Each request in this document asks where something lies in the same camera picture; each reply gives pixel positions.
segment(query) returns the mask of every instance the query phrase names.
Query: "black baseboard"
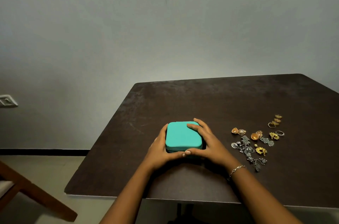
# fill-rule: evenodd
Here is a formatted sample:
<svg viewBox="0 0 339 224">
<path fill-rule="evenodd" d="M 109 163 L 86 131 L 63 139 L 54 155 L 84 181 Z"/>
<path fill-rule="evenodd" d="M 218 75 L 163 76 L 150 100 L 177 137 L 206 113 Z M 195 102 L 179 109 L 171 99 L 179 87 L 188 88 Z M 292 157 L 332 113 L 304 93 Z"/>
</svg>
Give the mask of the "black baseboard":
<svg viewBox="0 0 339 224">
<path fill-rule="evenodd" d="M 0 155 L 86 156 L 88 152 L 74 149 L 0 149 Z"/>
</svg>

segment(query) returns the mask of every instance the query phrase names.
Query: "wooden chair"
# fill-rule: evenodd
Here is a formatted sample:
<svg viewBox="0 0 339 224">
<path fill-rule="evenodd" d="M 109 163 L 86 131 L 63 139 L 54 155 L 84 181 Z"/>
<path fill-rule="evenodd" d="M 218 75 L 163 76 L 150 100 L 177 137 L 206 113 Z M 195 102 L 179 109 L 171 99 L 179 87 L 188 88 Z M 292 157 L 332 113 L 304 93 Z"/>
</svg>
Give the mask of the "wooden chair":
<svg viewBox="0 0 339 224">
<path fill-rule="evenodd" d="M 1 161 L 0 176 L 6 181 L 0 184 L 0 190 L 3 191 L 3 195 L 1 195 L 0 191 L 0 211 L 18 192 L 22 192 L 29 198 L 57 214 L 57 216 L 63 220 L 74 222 L 78 216 L 72 209 L 68 208 L 62 202 L 34 185 Z"/>
</svg>

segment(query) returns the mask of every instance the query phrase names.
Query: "white switch plate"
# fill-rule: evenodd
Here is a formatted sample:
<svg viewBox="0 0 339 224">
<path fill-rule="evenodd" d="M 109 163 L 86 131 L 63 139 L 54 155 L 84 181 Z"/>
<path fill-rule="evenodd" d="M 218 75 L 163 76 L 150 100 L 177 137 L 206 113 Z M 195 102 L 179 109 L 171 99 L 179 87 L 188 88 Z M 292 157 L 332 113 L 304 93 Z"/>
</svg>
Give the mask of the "white switch plate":
<svg viewBox="0 0 339 224">
<path fill-rule="evenodd" d="M 17 102 L 10 95 L 0 96 L 0 106 L 2 107 L 13 107 L 18 106 Z"/>
</svg>

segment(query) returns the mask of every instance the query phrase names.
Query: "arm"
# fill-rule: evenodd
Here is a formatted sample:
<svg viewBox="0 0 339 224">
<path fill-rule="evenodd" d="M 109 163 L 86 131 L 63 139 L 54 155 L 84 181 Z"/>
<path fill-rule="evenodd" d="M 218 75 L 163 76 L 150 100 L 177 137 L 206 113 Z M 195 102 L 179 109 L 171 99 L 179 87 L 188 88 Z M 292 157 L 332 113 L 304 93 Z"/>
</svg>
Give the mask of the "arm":
<svg viewBox="0 0 339 224">
<path fill-rule="evenodd" d="M 184 157 L 184 152 L 167 153 L 165 147 L 165 131 L 167 124 L 148 149 L 145 159 L 140 164 L 120 195 L 108 209 L 100 224 L 130 224 L 137 217 L 142 194 L 150 179 L 150 175 L 166 162 Z"/>
<path fill-rule="evenodd" d="M 206 157 L 224 166 L 228 173 L 242 165 L 213 135 L 206 123 L 194 119 L 200 126 L 187 124 L 199 132 L 206 141 L 206 149 L 188 149 L 185 154 Z M 301 223 L 246 169 L 240 168 L 232 174 L 233 182 L 256 223 Z"/>
</svg>

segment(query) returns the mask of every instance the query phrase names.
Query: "dark brown table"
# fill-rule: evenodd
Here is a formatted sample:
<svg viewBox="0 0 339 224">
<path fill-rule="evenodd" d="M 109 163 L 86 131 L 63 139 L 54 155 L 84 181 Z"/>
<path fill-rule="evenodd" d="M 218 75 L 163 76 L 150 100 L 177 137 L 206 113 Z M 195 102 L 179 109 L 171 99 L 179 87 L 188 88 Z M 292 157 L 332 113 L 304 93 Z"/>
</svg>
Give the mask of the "dark brown table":
<svg viewBox="0 0 339 224">
<path fill-rule="evenodd" d="M 255 173 L 231 148 L 262 130 L 274 114 L 285 136 L 268 147 L 267 164 Z M 145 82 L 135 84 L 65 188 L 84 196 L 118 196 L 142 162 L 160 128 L 194 117 L 205 121 L 225 147 L 284 205 L 339 208 L 339 94 L 302 74 Z M 180 159 L 159 170 L 145 197 L 238 203 L 217 166 Z"/>
</svg>

